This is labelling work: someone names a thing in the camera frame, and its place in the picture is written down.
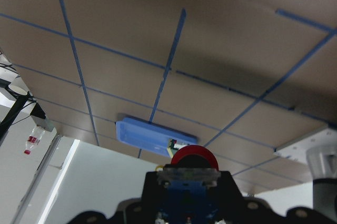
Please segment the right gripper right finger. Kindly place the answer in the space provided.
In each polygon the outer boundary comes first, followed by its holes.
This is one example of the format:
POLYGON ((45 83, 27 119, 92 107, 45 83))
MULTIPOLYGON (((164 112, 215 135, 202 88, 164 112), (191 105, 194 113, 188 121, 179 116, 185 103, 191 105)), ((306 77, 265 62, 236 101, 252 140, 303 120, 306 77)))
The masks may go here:
POLYGON ((209 189, 211 201, 219 208, 239 208, 243 196, 229 171, 219 171, 216 186, 209 189))

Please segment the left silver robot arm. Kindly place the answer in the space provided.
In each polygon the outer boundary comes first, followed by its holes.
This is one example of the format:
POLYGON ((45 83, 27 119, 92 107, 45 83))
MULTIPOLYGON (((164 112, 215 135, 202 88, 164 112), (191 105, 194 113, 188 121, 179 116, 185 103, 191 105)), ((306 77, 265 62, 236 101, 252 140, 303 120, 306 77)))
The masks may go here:
POLYGON ((313 179, 313 208, 336 220, 336 146, 318 146, 306 152, 313 179))

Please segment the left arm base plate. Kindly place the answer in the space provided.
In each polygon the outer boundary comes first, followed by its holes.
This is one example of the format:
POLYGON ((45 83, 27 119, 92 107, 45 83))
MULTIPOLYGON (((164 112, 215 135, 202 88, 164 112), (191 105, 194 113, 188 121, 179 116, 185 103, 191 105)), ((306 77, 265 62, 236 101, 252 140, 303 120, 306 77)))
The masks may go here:
POLYGON ((307 164, 306 152, 322 146, 336 146, 336 127, 323 126, 284 145, 276 147, 274 154, 281 158, 307 164))

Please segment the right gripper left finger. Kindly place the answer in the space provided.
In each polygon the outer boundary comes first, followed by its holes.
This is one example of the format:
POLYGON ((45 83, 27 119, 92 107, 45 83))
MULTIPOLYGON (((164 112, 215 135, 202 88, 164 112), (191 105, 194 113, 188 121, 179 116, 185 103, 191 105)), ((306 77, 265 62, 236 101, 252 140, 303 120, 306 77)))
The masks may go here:
POLYGON ((163 200, 164 188, 158 182, 156 171, 147 172, 141 196, 145 208, 158 208, 163 200))

